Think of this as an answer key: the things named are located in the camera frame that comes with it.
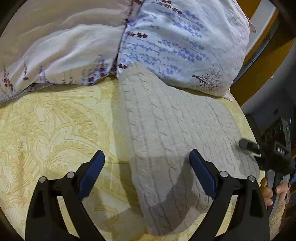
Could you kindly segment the person's right hand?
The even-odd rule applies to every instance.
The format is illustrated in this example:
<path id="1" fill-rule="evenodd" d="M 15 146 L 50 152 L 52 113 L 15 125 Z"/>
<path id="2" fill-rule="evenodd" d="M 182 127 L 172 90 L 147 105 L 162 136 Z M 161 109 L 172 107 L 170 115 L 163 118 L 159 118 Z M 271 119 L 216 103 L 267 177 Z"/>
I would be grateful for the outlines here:
<path id="1" fill-rule="evenodd" d="M 264 203 L 266 208 L 273 204 L 272 197 L 274 196 L 274 192 L 268 188 L 268 180 L 263 178 L 260 182 L 260 191 L 262 193 Z M 290 194 L 290 184 L 281 183 L 275 189 L 275 193 L 280 197 L 278 199 L 277 207 L 280 207 L 283 202 L 285 202 L 286 196 Z"/>

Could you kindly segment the fluffy cream sleeve forearm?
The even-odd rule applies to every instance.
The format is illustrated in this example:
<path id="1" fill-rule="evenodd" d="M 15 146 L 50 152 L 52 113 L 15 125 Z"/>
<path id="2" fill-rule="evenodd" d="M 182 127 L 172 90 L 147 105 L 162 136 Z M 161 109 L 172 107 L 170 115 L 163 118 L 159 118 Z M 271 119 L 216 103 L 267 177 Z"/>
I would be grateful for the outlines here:
<path id="1" fill-rule="evenodd" d="M 280 231 L 281 219 L 285 210 L 285 202 L 276 208 L 273 217 L 269 220 L 270 238 L 273 240 Z"/>

